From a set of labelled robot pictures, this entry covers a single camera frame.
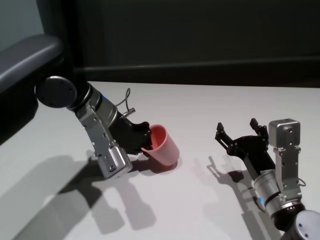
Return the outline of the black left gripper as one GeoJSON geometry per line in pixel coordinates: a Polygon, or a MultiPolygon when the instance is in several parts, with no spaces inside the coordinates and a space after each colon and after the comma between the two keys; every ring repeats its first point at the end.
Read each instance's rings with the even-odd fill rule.
{"type": "Polygon", "coordinates": [[[154,128],[155,125],[150,125],[146,121],[139,124],[132,123],[118,112],[109,131],[113,139],[127,154],[149,158],[150,155],[146,151],[154,149],[154,128]]]}

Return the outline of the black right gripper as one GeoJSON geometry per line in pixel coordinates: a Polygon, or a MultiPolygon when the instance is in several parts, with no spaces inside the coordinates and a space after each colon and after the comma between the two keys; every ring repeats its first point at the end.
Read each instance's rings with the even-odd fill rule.
{"type": "Polygon", "coordinates": [[[250,176],[259,176],[261,171],[275,169],[275,163],[268,154],[269,134],[265,125],[259,125],[255,118],[249,123],[258,136],[243,136],[232,140],[221,122],[217,124],[215,139],[230,156],[240,158],[250,176]]]}

